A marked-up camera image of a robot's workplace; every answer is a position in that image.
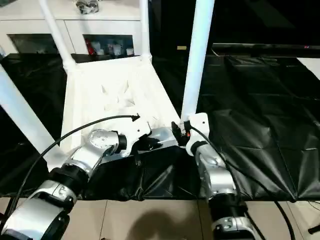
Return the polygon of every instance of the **electrical cord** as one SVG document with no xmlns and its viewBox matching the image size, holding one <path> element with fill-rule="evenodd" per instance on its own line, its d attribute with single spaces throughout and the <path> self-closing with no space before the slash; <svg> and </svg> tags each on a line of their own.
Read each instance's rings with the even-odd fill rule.
<svg viewBox="0 0 320 240">
<path fill-rule="evenodd" d="M 252 219 L 251 215 L 249 214 L 249 212 L 247 211 L 245 213 L 246 217 L 250 220 L 251 224 L 253 225 L 254 229 L 256 230 L 256 232 L 259 234 L 260 238 L 262 240 L 266 240 L 265 236 L 263 235 L 263 233 L 261 232 L 261 230 L 259 229 L 259 227 L 257 226 L 257 224 L 255 223 L 255 221 Z"/>
<path fill-rule="evenodd" d="M 310 206 L 311 206 L 311 207 L 313 207 L 314 209 L 316 209 L 316 210 L 320 211 L 320 209 L 319 209 L 319 208 L 317 208 L 317 207 L 315 207 L 315 206 L 313 206 L 313 205 L 311 204 L 311 202 L 310 202 L 310 201 L 308 201 L 308 203 L 310 204 Z"/>
<path fill-rule="evenodd" d="M 210 141 L 210 139 L 204 135 L 201 131 L 199 131 L 198 129 L 196 129 L 195 127 L 191 126 L 191 129 L 193 129 L 194 131 L 196 131 L 199 135 L 201 135 L 207 142 L 208 144 L 210 144 L 210 146 L 215 149 L 215 151 L 219 154 L 219 156 L 222 158 L 222 160 L 224 161 L 225 165 L 229 165 L 232 168 L 234 168 L 235 170 L 237 170 L 239 173 L 241 173 L 242 175 L 244 175 L 245 177 L 247 177 L 248 179 L 252 180 L 253 182 L 255 182 L 256 184 L 258 184 L 268 195 L 269 197 L 273 200 L 274 204 L 277 206 L 277 208 L 279 209 L 280 213 L 282 214 L 285 223 L 288 227 L 289 233 L 290 233 L 290 239 L 291 240 L 296 240 L 295 237 L 295 232 L 294 229 L 290 223 L 290 220 L 287 216 L 287 214 L 285 213 L 284 209 L 281 207 L 281 205 L 275 200 L 275 197 L 273 196 L 273 194 L 257 179 L 255 179 L 254 177 L 250 176 L 249 174 L 243 172 L 240 168 L 238 168 L 237 166 L 235 166 L 234 164 L 232 164 L 231 162 L 229 162 L 228 160 L 226 160 L 222 154 L 220 154 L 215 145 Z"/>
<path fill-rule="evenodd" d="M 311 203 L 315 203 L 315 204 L 320 205 L 320 202 L 317 202 L 317 201 L 308 201 L 308 202 L 311 202 Z"/>
<path fill-rule="evenodd" d="M 96 120 L 96 121 L 92 121 L 92 122 L 89 122 L 85 125 L 82 125 L 68 133 L 66 133 L 65 135 L 63 135 L 62 137 L 60 137 L 59 139 L 57 139 L 54 143 L 52 143 L 46 150 L 44 150 L 39 156 L 38 158 L 33 162 L 33 164 L 31 165 L 31 167 L 29 168 L 29 171 L 27 172 L 27 174 L 25 175 L 23 181 L 22 181 L 22 184 L 16 194 L 16 196 L 14 197 L 13 201 L 12 201 L 12 204 L 10 206 L 10 210 L 8 211 L 8 214 L 7 216 L 4 216 L 5 219 L 8 219 L 8 217 L 10 217 L 10 215 L 14 212 L 14 210 L 16 209 L 17 207 L 17 204 L 18 204 L 18 201 L 19 201 L 19 198 L 21 196 L 21 193 L 23 191 L 23 188 L 27 182 L 27 179 L 29 178 L 30 176 L 30 173 L 32 172 L 33 168 L 36 166 L 36 164 L 39 162 L 39 160 L 44 156 L 46 155 L 55 145 L 59 144 L 62 140 L 64 140 L 65 138 L 69 137 L 70 135 L 74 134 L 75 132 L 79 131 L 79 130 L 82 130 L 82 129 L 85 129 L 91 125 L 94 125 L 94 124 L 97 124 L 97 123 L 101 123 L 101 122 L 104 122 L 104 121 L 107 121 L 107 120 L 111 120 L 111 119 L 122 119 L 122 118 L 131 118 L 133 121 L 137 120 L 139 118 L 139 116 L 135 116 L 135 115 L 119 115 L 119 116 L 109 116 L 109 117 L 104 117 L 104 118 L 101 118 L 99 120 Z"/>
</svg>

